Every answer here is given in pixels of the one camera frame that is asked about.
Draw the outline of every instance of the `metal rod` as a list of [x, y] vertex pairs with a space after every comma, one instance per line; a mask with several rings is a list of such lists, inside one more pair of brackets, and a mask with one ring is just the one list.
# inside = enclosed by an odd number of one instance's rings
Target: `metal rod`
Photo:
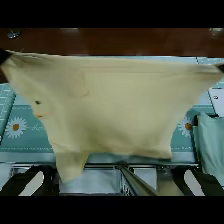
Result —
[[156, 190], [154, 190], [150, 185], [148, 185], [145, 181], [132, 173], [126, 167], [121, 166], [120, 170], [125, 180], [127, 181], [127, 184], [129, 185], [131, 193], [134, 196], [159, 196]]

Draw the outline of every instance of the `yellow cloth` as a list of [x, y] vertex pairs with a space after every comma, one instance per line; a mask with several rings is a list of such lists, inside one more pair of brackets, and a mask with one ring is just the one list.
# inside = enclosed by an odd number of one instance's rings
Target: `yellow cloth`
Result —
[[211, 65], [13, 53], [3, 72], [43, 122], [64, 182], [92, 152], [171, 158], [177, 122], [222, 77]]

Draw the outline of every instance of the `brown wooden surface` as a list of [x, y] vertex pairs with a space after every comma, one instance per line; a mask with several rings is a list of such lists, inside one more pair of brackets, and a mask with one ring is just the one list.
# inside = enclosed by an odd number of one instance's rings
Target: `brown wooden surface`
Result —
[[21, 28], [9, 39], [0, 28], [0, 48], [59, 55], [224, 57], [224, 34], [210, 28]]

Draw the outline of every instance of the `flower center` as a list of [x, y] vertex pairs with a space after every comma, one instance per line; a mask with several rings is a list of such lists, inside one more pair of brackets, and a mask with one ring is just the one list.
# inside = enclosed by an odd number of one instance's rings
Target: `flower center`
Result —
[[192, 125], [189, 124], [189, 123], [186, 123], [186, 124], [185, 124], [185, 128], [186, 128], [187, 130], [192, 130]]
[[19, 129], [19, 124], [14, 124], [12, 129], [13, 131], [17, 131]]

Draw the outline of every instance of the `green fabric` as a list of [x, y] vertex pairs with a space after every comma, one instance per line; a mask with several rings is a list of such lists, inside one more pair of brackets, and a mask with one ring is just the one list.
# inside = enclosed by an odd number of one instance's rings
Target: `green fabric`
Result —
[[214, 175], [224, 186], [224, 118], [198, 115], [198, 151], [203, 172]]

